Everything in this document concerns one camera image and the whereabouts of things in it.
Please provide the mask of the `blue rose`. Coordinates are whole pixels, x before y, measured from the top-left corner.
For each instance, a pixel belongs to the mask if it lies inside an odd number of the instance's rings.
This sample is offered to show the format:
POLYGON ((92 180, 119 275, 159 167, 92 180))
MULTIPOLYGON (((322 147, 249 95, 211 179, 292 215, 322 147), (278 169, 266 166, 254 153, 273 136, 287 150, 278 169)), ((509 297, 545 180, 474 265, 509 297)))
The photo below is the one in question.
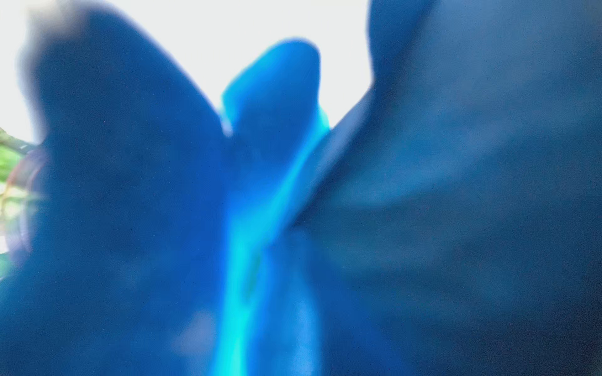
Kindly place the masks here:
POLYGON ((599 1, 374 1, 329 131, 303 40, 219 115, 109 7, 32 23, 2 374, 601 373, 599 1))

